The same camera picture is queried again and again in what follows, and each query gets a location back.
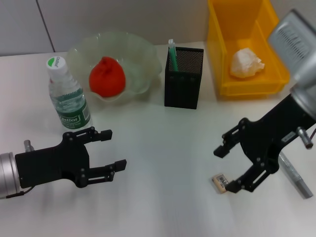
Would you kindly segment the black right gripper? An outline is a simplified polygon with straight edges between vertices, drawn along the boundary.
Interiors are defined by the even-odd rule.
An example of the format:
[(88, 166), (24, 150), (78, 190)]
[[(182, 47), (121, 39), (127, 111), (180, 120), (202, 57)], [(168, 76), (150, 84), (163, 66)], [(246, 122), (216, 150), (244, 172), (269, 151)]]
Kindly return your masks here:
[(214, 155), (224, 158), (240, 143), (243, 152), (253, 165), (238, 179), (227, 185), (227, 191), (253, 192), (270, 174), (278, 171), (280, 151), (298, 137), (296, 129), (308, 129), (312, 117), (288, 95), (257, 121), (243, 118), (238, 125), (222, 135), (223, 144), (214, 150)]

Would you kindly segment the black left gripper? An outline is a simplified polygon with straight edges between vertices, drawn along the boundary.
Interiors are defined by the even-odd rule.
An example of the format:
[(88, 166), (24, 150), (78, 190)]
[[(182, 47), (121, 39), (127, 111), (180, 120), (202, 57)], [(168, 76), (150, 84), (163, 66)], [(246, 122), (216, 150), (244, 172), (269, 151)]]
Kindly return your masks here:
[(113, 132), (98, 132), (94, 126), (78, 133), (63, 134), (57, 146), (15, 155), (20, 185), (33, 187), (60, 179), (68, 179), (80, 186), (79, 179), (86, 173), (87, 184), (112, 182), (116, 172), (124, 171), (127, 161), (119, 160), (113, 164), (89, 169), (89, 155), (84, 144), (112, 139)]

